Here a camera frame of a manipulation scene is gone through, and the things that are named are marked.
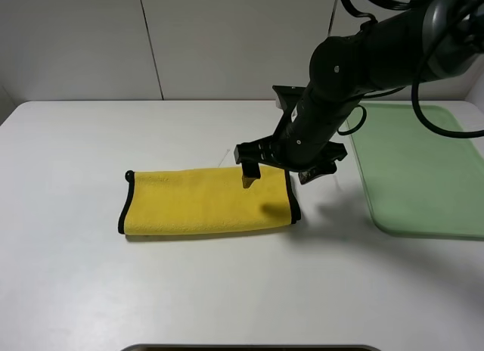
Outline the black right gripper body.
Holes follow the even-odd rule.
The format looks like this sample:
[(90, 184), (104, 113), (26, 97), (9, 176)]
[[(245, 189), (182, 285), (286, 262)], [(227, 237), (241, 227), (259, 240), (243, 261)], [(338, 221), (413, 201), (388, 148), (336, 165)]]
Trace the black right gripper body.
[(336, 162), (347, 156), (341, 143), (328, 138), (302, 134), (271, 135), (238, 144), (234, 150), (237, 164), (260, 163), (291, 172), (333, 172)]

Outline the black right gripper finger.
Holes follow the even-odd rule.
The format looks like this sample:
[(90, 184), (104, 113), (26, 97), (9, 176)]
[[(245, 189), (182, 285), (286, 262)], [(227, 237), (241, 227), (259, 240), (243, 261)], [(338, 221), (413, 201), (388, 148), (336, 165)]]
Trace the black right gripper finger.
[(308, 184), (311, 181), (326, 175), (332, 175), (337, 171), (335, 162), (323, 162), (310, 169), (298, 173), (299, 183)]
[(243, 188), (250, 188), (256, 180), (261, 178), (261, 172), (257, 162), (242, 162), (241, 168)]

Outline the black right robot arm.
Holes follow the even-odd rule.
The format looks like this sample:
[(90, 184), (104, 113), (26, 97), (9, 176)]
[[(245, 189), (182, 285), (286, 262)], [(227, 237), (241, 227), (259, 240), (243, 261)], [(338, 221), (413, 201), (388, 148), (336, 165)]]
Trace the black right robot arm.
[(245, 188), (261, 165), (295, 172), (301, 184), (336, 172), (347, 152), (332, 137), (363, 99), (460, 76), (483, 53), (483, 0), (368, 0), (395, 11), (382, 21), (340, 1), (360, 30), (314, 50), (306, 86), (275, 86), (283, 114), (274, 133), (234, 150)]

